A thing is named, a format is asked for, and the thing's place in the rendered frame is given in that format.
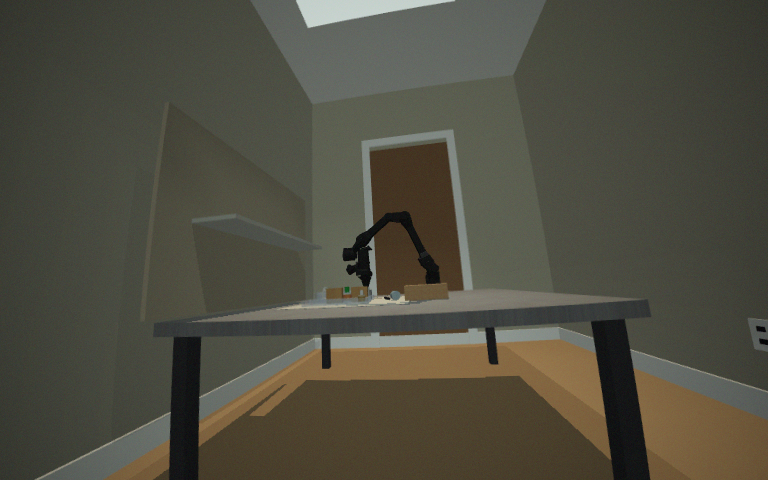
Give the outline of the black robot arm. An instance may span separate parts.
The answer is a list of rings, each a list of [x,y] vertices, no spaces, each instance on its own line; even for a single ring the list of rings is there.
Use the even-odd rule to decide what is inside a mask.
[[[361,233],[356,237],[356,242],[352,248],[343,248],[343,254],[342,254],[343,261],[355,260],[357,258],[357,253],[358,253],[358,260],[369,259],[369,250],[372,250],[372,248],[369,247],[368,243],[371,241],[373,236],[377,232],[379,232],[389,222],[401,223],[403,227],[407,230],[412,242],[414,243],[419,253],[420,258],[418,258],[418,261],[420,262],[421,266],[427,271],[425,275],[426,284],[441,284],[439,266],[434,263],[433,258],[425,250],[417,232],[413,227],[410,213],[407,211],[386,213],[369,230]],[[351,266],[350,264],[347,265],[346,271],[348,275],[352,275],[357,270],[359,270],[359,266],[357,262],[353,266]]]

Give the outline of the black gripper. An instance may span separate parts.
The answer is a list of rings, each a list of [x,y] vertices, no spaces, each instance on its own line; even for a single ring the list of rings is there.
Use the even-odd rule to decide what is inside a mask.
[[[356,271],[356,276],[360,275],[358,278],[361,279],[363,286],[369,287],[371,277],[373,276],[370,270],[369,259],[359,259],[358,266],[359,270]]]

